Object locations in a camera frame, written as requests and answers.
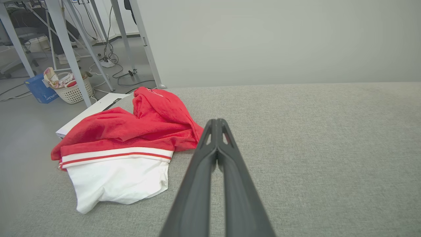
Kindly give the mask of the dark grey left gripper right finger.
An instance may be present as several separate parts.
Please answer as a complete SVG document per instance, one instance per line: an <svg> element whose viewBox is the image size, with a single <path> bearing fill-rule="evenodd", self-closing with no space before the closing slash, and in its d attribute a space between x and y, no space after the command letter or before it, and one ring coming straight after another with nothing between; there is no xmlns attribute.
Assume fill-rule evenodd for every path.
<svg viewBox="0 0 421 237"><path fill-rule="evenodd" d="M217 119L217 160L224 174L227 237L275 237L266 210L233 134L224 119Z"/></svg>

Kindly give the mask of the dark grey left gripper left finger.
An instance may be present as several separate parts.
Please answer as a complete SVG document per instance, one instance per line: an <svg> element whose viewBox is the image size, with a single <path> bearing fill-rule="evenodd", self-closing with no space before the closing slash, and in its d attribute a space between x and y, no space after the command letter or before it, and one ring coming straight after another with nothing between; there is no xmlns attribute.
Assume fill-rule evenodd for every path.
<svg viewBox="0 0 421 237"><path fill-rule="evenodd" d="M206 123L184 179L167 215L161 237L208 237L211 175L216 163L216 120Z"/></svg>

